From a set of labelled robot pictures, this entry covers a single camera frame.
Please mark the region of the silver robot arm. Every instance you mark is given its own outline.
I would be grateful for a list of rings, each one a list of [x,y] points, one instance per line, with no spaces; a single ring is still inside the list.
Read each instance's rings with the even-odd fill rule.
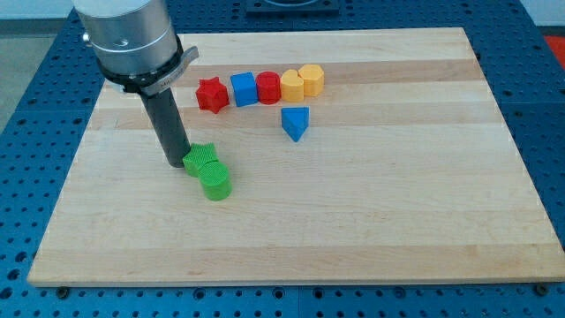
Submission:
[[[104,77],[127,93],[157,95],[199,57],[183,48],[165,0],[73,0]]]

